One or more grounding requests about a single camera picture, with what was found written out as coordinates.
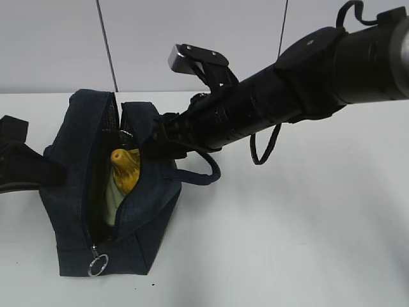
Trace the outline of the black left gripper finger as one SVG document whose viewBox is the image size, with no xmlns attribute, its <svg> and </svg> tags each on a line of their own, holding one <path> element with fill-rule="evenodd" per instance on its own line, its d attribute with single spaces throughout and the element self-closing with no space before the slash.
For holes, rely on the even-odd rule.
<svg viewBox="0 0 409 307">
<path fill-rule="evenodd" d="M 29 122 L 1 118 L 1 193 L 57 187 L 66 181 L 64 167 L 26 145 Z"/>
</svg>

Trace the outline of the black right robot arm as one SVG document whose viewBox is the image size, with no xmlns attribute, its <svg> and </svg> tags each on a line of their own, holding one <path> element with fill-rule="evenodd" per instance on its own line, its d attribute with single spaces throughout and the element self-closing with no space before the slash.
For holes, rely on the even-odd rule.
<svg viewBox="0 0 409 307">
<path fill-rule="evenodd" d="M 281 125 L 321 120 L 350 104 L 408 98 L 408 16 L 405 7 L 381 12 L 354 33 L 344 27 L 349 9 L 360 20 L 364 3 L 346 2 L 334 27 L 321 28 L 288 47 L 275 63 L 239 81 L 219 52 L 175 45 L 172 71 L 197 76 L 208 93 L 188 109 L 160 117 L 141 150 L 148 157 L 182 159 L 217 152 L 250 139 L 252 160 L 265 163 Z"/>
</svg>

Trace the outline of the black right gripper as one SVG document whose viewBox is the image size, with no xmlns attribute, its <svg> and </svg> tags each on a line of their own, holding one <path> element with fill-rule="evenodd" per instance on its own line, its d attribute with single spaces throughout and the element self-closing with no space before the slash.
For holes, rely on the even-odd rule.
<svg viewBox="0 0 409 307">
<path fill-rule="evenodd" d="M 156 121 L 152 133 L 143 141 L 141 152 L 150 159 L 183 159 L 189 152 L 214 153 L 221 145 L 207 145 L 212 123 L 199 119 L 218 106 L 224 97 L 223 91 L 198 93 L 190 99 L 189 107 L 180 113 L 164 113 Z"/>
</svg>

